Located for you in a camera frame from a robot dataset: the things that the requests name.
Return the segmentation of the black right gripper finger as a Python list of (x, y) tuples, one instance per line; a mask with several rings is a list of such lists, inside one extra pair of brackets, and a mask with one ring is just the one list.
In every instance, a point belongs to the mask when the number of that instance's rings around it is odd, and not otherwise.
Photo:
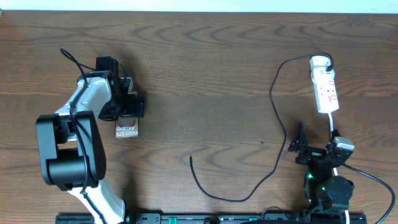
[(295, 158), (295, 162), (301, 165), (309, 165), (309, 163), (317, 161), (319, 158), (320, 153), (303, 151), (298, 153), (298, 156)]
[(304, 123), (299, 123), (292, 142), (289, 145), (289, 152), (303, 152), (308, 146), (307, 134)]

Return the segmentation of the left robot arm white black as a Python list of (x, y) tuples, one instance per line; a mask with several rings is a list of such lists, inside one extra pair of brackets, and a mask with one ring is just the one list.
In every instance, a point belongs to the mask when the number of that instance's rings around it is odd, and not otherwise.
[(137, 138), (144, 100), (133, 80), (119, 76), (122, 65), (110, 56), (82, 73), (71, 98), (36, 121), (42, 177), (46, 184), (75, 196), (93, 223), (134, 223), (125, 201), (106, 179), (106, 154), (97, 121), (115, 123), (116, 138)]

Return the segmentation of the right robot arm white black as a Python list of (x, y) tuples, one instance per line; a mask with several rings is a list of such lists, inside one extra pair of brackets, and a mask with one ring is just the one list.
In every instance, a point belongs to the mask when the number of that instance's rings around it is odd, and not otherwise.
[(325, 216), (341, 217), (349, 209), (354, 183), (333, 171), (353, 153), (352, 140), (340, 136), (338, 130), (331, 132), (331, 141), (318, 148), (308, 144), (305, 126), (300, 123), (288, 148), (298, 156), (295, 162), (308, 167), (304, 178), (304, 194), (309, 207), (302, 212), (306, 222), (314, 222)]

